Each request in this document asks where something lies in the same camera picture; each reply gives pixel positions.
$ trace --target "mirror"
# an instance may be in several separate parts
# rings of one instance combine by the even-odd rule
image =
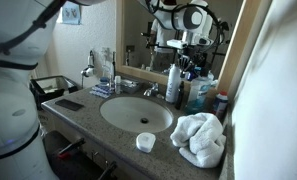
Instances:
[[[165,75],[124,65],[126,57],[126,49],[124,47],[124,22],[126,21],[124,18],[124,5],[126,1],[128,0],[118,0],[116,7],[116,70],[124,74],[166,85],[168,77]],[[264,21],[267,7],[269,7],[267,4],[265,0],[242,2],[236,26],[233,32],[231,30],[232,38],[218,76],[218,84],[215,88],[209,90],[207,97],[214,98],[219,91],[223,90],[228,91],[228,96],[231,97],[231,99],[234,97],[244,68],[259,34],[261,24]],[[185,82],[185,91],[189,91],[189,89],[190,83]]]
[[[190,0],[177,0],[177,4],[187,4]],[[211,0],[208,1],[209,9],[213,11],[217,18],[221,21],[227,22],[228,31],[224,31],[225,40],[222,45],[216,48],[212,48],[205,52],[207,66],[211,66],[211,72],[214,74],[215,79],[218,78],[225,54],[228,49],[234,26],[237,21],[237,17],[240,11],[242,0]],[[159,51],[165,51],[167,53],[157,53],[158,58],[155,60],[151,55],[151,50],[147,46],[149,43],[148,37],[142,36],[142,33],[150,34],[151,24],[155,17],[146,11],[137,0],[124,1],[124,41],[123,46],[125,49],[123,65],[129,65],[131,67],[144,69],[149,67],[155,73],[162,73],[167,75],[170,64],[177,60],[176,50],[162,48]],[[213,26],[210,38],[215,39],[216,28]],[[169,39],[175,38],[175,30],[167,30],[164,34],[169,34]]]

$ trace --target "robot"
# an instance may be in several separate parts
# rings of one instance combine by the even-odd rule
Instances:
[[[104,0],[70,0],[93,5]],[[186,31],[173,46],[214,46],[208,39],[214,15],[202,0],[165,6],[138,0],[168,29]],[[58,179],[47,161],[28,77],[46,52],[59,9],[66,0],[0,0],[0,179]]]

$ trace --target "white towel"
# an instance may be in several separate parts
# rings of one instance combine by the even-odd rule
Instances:
[[[218,165],[224,150],[226,137],[216,116],[198,113],[178,119],[170,138],[180,154],[193,165],[211,168]]]

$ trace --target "white bottle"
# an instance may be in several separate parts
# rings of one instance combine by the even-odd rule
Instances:
[[[120,83],[121,83],[121,77],[115,76],[115,92],[116,92],[116,94],[120,94],[120,91],[121,91]]]
[[[169,72],[167,91],[166,91],[166,101],[174,103],[178,98],[178,88],[180,85],[180,69],[172,64]]]

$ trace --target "lotion bottle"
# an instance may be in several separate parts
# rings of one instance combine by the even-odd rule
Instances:
[[[172,64],[169,72],[166,101],[169,103],[175,103],[178,98],[178,88],[180,85],[180,69]]]

